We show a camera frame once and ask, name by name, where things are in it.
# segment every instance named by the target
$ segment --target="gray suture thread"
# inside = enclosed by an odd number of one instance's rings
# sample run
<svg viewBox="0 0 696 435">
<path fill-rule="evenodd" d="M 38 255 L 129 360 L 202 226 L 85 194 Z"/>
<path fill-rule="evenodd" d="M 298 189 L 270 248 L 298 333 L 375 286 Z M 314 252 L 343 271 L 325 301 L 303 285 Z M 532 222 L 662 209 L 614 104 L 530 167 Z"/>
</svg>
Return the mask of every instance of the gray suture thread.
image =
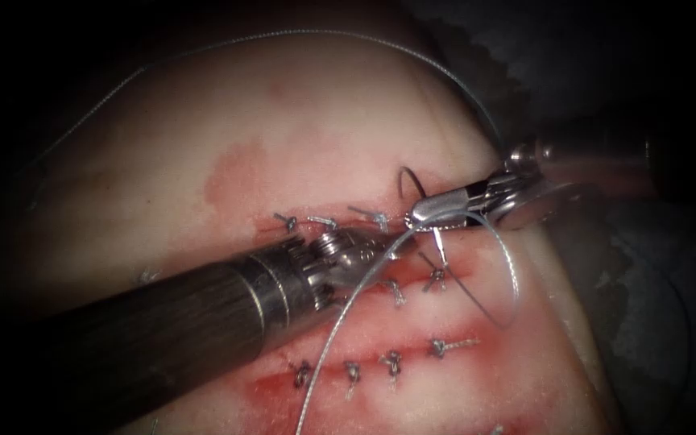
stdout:
<svg viewBox="0 0 696 435">
<path fill-rule="evenodd" d="M 463 283 L 461 283 L 460 280 L 456 278 L 456 281 L 458 282 L 458 285 L 461 288 L 461 290 L 464 291 L 464 293 L 475 303 L 475 305 L 480 309 L 480 311 L 482 311 L 483 314 L 485 314 L 485 316 L 493 323 L 493 325 L 496 328 L 506 330 L 510 326 L 512 326 L 517 316 L 517 310 L 519 306 L 520 285 L 518 284 L 517 272 L 515 270 L 515 264 L 512 261 L 512 255 L 509 253 L 509 248 L 507 247 L 506 243 L 503 242 L 503 239 L 499 235 L 498 231 L 496 231 L 496 229 L 493 227 L 493 225 L 491 225 L 490 222 L 486 221 L 484 217 L 476 213 L 467 212 L 463 210 L 446 210 L 441 213 L 437 213 L 434 216 L 422 222 L 418 222 L 417 224 L 415 224 L 415 226 L 407 230 L 398 239 L 396 239 L 388 247 L 388 249 L 386 249 L 386 251 L 383 253 L 383 256 L 378 258 L 377 261 L 375 261 L 375 264 L 373 264 L 372 267 L 370 267 L 370 269 L 364 275 L 362 280 L 359 281 L 358 285 L 356 286 L 356 289 L 350 294 L 348 301 L 346 302 L 345 306 L 340 312 L 340 316 L 338 317 L 337 321 L 334 322 L 334 326 L 332 327 L 332 330 L 329 332 L 329 337 L 326 339 L 324 349 L 321 351 L 321 356 L 319 356 L 318 363 L 316 364 L 316 367 L 313 370 L 313 374 L 310 378 L 310 384 L 308 385 L 308 391 L 305 393 L 305 399 L 302 404 L 300 419 L 297 421 L 297 429 L 295 431 L 296 435 L 302 435 L 302 428 L 305 424 L 305 416 L 308 413 L 308 406 L 310 405 L 310 400 L 313 397 L 313 389 L 316 387 L 316 380 L 318 379 L 318 375 L 321 373 L 321 367 L 324 365 L 326 355 L 329 353 L 329 348 L 332 346 L 332 342 L 334 341 L 335 336 L 338 334 L 340 327 L 345 322 L 346 315 L 350 308 L 354 305 L 354 302 L 356 301 L 358 295 L 364 290 L 364 288 L 367 286 L 370 280 L 372 280 L 375 277 L 375 275 L 380 271 L 383 265 L 389 259 L 391 259 L 394 252 L 396 252 L 396 250 L 398 250 L 401 247 L 402 243 L 404 243 L 408 238 L 411 238 L 422 226 L 426 226 L 430 222 L 435 222 L 437 220 L 450 219 L 462 216 L 473 218 L 477 222 L 482 223 L 485 226 L 485 228 L 487 228 L 493 234 L 496 241 L 499 243 L 501 247 L 501 251 L 503 252 L 504 258 L 507 260 L 507 266 L 509 267 L 509 276 L 512 281 L 512 312 L 509 316 L 509 319 L 505 322 L 497 321 L 492 315 L 490 315 L 490 313 L 485 309 L 485 307 L 483 307 L 477 301 L 474 295 L 472 295 L 471 292 L 469 292 L 469 290 L 463 285 Z M 455 278 L 455 275 L 453 275 L 453 272 L 450 270 L 449 267 L 447 267 L 447 271 Z"/>
<path fill-rule="evenodd" d="M 495 139 L 497 141 L 499 141 L 499 146 L 500 147 L 503 146 L 503 144 L 501 143 L 501 136 L 499 133 L 499 129 L 495 125 L 495 122 L 493 121 L 493 117 L 491 116 L 490 112 L 488 112 L 487 107 L 484 105 L 484 103 L 476 95 L 474 95 L 474 93 L 471 92 L 471 89 L 469 89 L 469 87 L 466 86 L 466 83 L 464 83 L 461 79 L 459 79 L 455 74 L 453 74 L 444 65 L 440 64 L 439 62 L 436 62 L 434 59 L 431 59 L 431 58 L 427 57 L 426 55 L 423 55 L 419 52 L 412 50 L 411 48 L 407 48 L 407 47 L 399 45 L 397 43 L 393 43 L 393 42 L 385 40 L 385 39 L 375 38 L 374 36 L 353 33 L 351 31 L 339 31 L 339 30 L 330 30 L 330 29 L 291 29 L 291 30 L 282 30 L 282 31 L 270 31 L 267 33 L 259 33 L 257 35 L 243 36 L 241 38 L 226 39 L 226 40 L 223 40 L 223 41 L 220 41 L 217 43 L 205 45 L 205 46 L 200 47 L 200 48 L 194 48 L 193 50 L 181 52 L 181 53 L 175 54 L 174 56 L 169 56 L 169 57 L 166 57 L 164 59 L 157 60 L 155 62 L 151 62 L 149 64 L 145 64 L 145 65 L 140 66 L 130 76 L 126 77 L 123 81 L 121 81 L 119 85 L 117 85 L 111 91 L 109 91 L 108 94 L 106 94 L 98 103 L 96 103 L 96 105 L 93 106 L 93 108 L 91 108 L 84 116 L 82 116 L 82 118 L 80 118 L 77 122 L 75 122 L 74 125 L 69 127 L 69 129 L 66 130 L 66 132 L 63 133 L 58 139 L 56 139 L 55 142 L 53 142 L 49 147 L 42 150 L 36 157 L 34 157 L 30 161 L 28 161 L 19 170 L 17 170 L 13 174 L 13 176 L 18 176 L 18 175 L 22 174 L 26 169 L 30 168 L 31 166 L 37 164 L 40 160 L 44 159 L 45 156 L 47 156 L 53 150 L 55 150 L 77 128 L 79 128 L 83 123 L 85 123 L 85 121 L 87 121 L 88 118 L 93 116 L 93 114 L 95 114 L 99 109 L 101 109 L 106 104 L 107 101 L 109 101 L 117 92 L 120 91 L 120 89 L 125 87 L 125 85 L 127 85 L 129 82 L 131 82 L 133 79 L 135 79 L 136 77 L 138 77 L 142 73 L 146 72 L 147 70 L 154 68 L 155 66 L 166 64 L 166 63 L 174 61 L 174 60 L 183 59 L 187 56 L 192 56 L 192 55 L 196 55 L 196 54 L 199 54 L 202 52 L 215 50 L 217 48 L 227 47 L 227 46 L 233 45 L 233 44 L 240 44 L 240 43 L 244 43 L 244 42 L 255 41 L 258 39 L 275 38 L 277 36 L 288 36 L 288 35 L 335 35 L 335 36 L 346 36 L 349 38 L 361 39 L 361 40 L 369 41 L 369 42 L 372 42 L 375 44 L 383 45 L 384 47 L 392 48 L 398 52 L 408 54 L 408 55 L 430 65 L 432 68 L 436 69 L 437 71 L 439 71 L 440 73 L 442 73 L 446 77 L 448 77 L 450 80 L 452 80 L 453 83 L 455 83 L 461 89 L 461 91 L 463 91 L 463 93 L 465 93 L 469 97 L 469 99 L 479 108 L 479 110 L 482 112 L 483 116 L 487 120 L 487 123 L 490 126 Z"/>
</svg>

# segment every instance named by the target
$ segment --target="blood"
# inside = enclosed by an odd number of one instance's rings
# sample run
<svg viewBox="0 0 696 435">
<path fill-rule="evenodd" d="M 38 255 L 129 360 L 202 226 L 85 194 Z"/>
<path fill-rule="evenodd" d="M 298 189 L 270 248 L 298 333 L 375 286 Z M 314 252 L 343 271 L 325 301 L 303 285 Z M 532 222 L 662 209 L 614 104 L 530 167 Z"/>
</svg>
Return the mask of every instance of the blood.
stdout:
<svg viewBox="0 0 696 435">
<path fill-rule="evenodd" d="M 475 273 L 474 265 L 466 260 L 455 260 L 455 270 L 461 271 L 467 278 Z M 409 292 L 410 287 L 422 287 L 429 278 L 430 266 L 422 260 L 409 257 L 389 269 L 398 276 Z M 382 303 L 383 294 L 387 292 L 381 286 L 368 288 L 367 292 L 373 295 L 372 300 L 365 299 L 363 303 L 357 303 L 355 310 L 350 314 L 353 317 L 352 325 L 346 323 L 347 330 L 338 335 L 332 346 L 330 356 L 323 366 L 318 378 L 317 388 L 310 404 L 309 414 L 305 425 L 306 433 L 398 433 L 396 422 L 387 412 L 378 408 L 373 395 L 387 395 L 388 367 L 379 363 L 378 358 L 389 350 L 397 350 L 402 355 L 402 373 L 397 380 L 396 393 L 402 395 L 415 394 L 409 391 L 409 376 L 438 375 L 435 367 L 437 364 L 451 367 L 453 362 L 461 371 L 466 372 L 466 378 L 481 385 L 484 396 L 494 397 L 496 401 L 504 397 L 514 395 L 513 382 L 500 375 L 507 361 L 512 358 L 512 350 L 515 348 L 511 334 L 504 333 L 491 325 L 483 316 L 474 315 L 466 323 L 458 324 L 447 330 L 437 332 L 436 338 L 446 342 L 458 342 L 467 338 L 477 337 L 479 344 L 473 347 L 448 350 L 442 362 L 429 354 L 432 331 L 427 325 L 413 328 L 409 324 L 397 324 L 390 321 L 385 313 L 381 313 L 376 306 Z M 392 305 L 392 298 L 387 296 L 386 302 Z M 396 313 L 396 316 L 405 316 L 404 307 Z M 388 331 L 396 324 L 398 333 L 391 336 Z M 312 331 L 302 342 L 310 343 L 304 346 L 285 346 L 277 350 L 266 359 L 286 360 L 294 358 L 292 353 L 301 352 L 302 349 L 310 349 L 309 355 L 312 363 L 317 361 L 319 345 L 325 342 L 332 325 L 324 325 Z M 371 340 L 357 339 L 357 331 L 362 330 Z M 344 395 L 350 386 L 350 380 L 343 366 L 343 361 L 350 359 L 360 364 L 362 381 L 354 390 L 351 401 L 345 401 Z M 263 375 L 248 373 L 236 375 L 236 379 L 245 379 L 242 382 L 241 392 L 243 406 L 246 410 L 242 415 L 242 432 L 244 433 L 293 433 L 300 415 L 304 399 L 304 391 L 295 390 L 292 387 L 294 374 L 289 369 L 273 370 Z M 495 427 L 495 421 L 504 426 L 506 434 L 529 433 L 529 428 L 538 427 L 545 412 L 552 412 L 552 400 L 555 395 L 547 396 L 544 403 L 537 403 L 533 410 L 525 410 L 522 415 L 507 414 L 514 412 L 513 408 L 499 407 L 500 412 L 495 415 L 476 416 L 478 430 L 461 432 L 462 422 L 443 422 L 440 433 L 490 433 Z M 264 409 L 268 415 L 275 415 L 273 424 L 269 420 L 260 420 L 259 410 Z"/>
<path fill-rule="evenodd" d="M 307 176 L 293 172 L 292 166 L 282 164 L 282 160 L 309 161 L 313 167 L 322 168 L 321 171 L 333 169 L 331 175 L 337 179 L 352 177 L 346 170 L 351 164 L 346 164 L 346 168 L 320 166 L 319 153 L 308 152 L 309 148 L 329 145 L 329 141 L 335 140 L 333 135 L 305 127 L 299 136 L 287 138 L 295 139 L 312 140 L 313 146 L 294 147 L 291 152 L 270 151 L 260 140 L 249 139 L 236 143 L 217 158 L 203 186 L 199 207 L 207 218 L 196 230 L 176 238 L 170 258 L 172 270 L 221 259 L 286 234 L 285 223 L 272 217 L 273 213 L 296 216 L 297 230 L 306 238 L 325 231 L 322 224 L 306 222 L 309 215 L 335 218 L 342 226 L 375 226 L 368 217 L 348 210 L 348 205 L 383 211 L 391 219 L 393 231 L 404 229 L 401 218 L 417 194 L 405 178 L 405 198 L 398 196 L 396 170 L 404 164 L 402 161 L 380 175 L 383 182 L 377 185 L 385 187 L 376 189 L 374 195 L 362 201 L 322 200 L 313 205 L 281 206 L 296 203 L 298 193 L 310 192 L 306 194 L 312 196 L 317 192 L 313 188 L 308 190 Z M 416 174 L 430 193 L 455 187 L 434 173 L 416 169 Z M 438 264 L 430 238 L 416 237 L 421 250 Z M 483 262 L 475 259 L 487 238 L 472 234 L 468 242 L 463 242 L 463 236 L 458 234 L 445 237 L 449 239 L 445 245 L 449 248 L 451 269 L 460 279 L 474 285 L 480 282 L 480 276 L 503 273 L 480 268 Z M 501 424 L 503 433 L 517 434 L 531 433 L 532 429 L 545 425 L 545 419 L 554 411 L 554 401 L 561 394 L 563 382 L 540 384 L 536 390 L 528 390 L 524 387 L 528 383 L 518 382 L 516 376 L 528 376 L 529 365 L 519 358 L 552 352 L 540 347 L 545 341 L 549 344 L 549 339 L 538 336 L 540 331 L 546 334 L 549 329 L 542 321 L 549 314 L 538 307 L 526 309 L 517 324 L 504 332 L 464 297 L 450 308 L 448 298 L 461 292 L 452 280 L 448 280 L 446 295 L 440 294 L 438 285 L 430 293 L 421 293 L 431 272 L 430 265 L 415 254 L 386 268 L 384 276 L 396 279 L 408 299 L 400 309 L 394 306 L 392 293 L 383 286 L 375 285 L 360 295 L 316 380 L 304 433 L 490 433 Z M 484 289 L 478 290 L 483 291 L 479 298 L 489 294 Z M 508 312 L 506 298 L 481 301 L 497 317 Z M 238 433 L 294 433 L 305 389 L 294 388 L 296 374 L 290 364 L 305 358 L 315 366 L 330 329 L 329 324 L 316 328 L 217 382 L 217 387 L 230 388 L 238 394 L 238 414 L 234 417 L 238 420 Z M 448 350 L 439 360 L 429 355 L 432 338 L 446 342 L 477 338 L 480 343 Z M 380 355 L 391 349 L 402 354 L 402 370 L 395 391 L 389 387 L 388 366 L 378 362 Z M 350 401 L 345 399 L 350 386 L 343 365 L 345 360 L 358 362 L 362 373 Z M 453 391 L 438 390 L 441 382 L 446 382 L 447 388 Z M 421 396 L 429 393 L 437 397 L 434 402 Z M 416 419 L 412 410 L 418 408 L 420 412 L 430 413 L 430 420 L 422 416 Z M 409 412 L 413 414 L 406 417 L 407 421 L 403 416 Z M 427 426 L 415 426 L 410 421 Z"/>
</svg>

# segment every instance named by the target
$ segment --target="dark background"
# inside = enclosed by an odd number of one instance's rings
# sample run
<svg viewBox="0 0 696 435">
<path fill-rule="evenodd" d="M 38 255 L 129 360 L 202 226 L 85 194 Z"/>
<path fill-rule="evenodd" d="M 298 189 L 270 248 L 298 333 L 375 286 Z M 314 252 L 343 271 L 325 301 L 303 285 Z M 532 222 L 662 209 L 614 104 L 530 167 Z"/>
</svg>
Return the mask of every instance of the dark background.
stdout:
<svg viewBox="0 0 696 435">
<path fill-rule="evenodd" d="M 484 99 L 507 141 L 607 105 L 646 101 L 680 115 L 679 128 L 696 134 L 696 4 L 403 5 Z M 1 5 L 0 184 L 76 120 L 76 112 L 61 108 L 83 94 L 81 84 L 100 65 L 135 52 L 152 29 L 178 25 L 179 17 L 202 8 L 231 16 L 235 6 Z M 266 10 L 259 4 L 260 14 Z M 688 172 L 678 176 L 696 182 L 694 138 L 678 151 L 690 157 Z M 626 427 L 696 433 L 696 205 L 612 204 L 596 216 L 568 213 L 549 227 Z"/>
</svg>

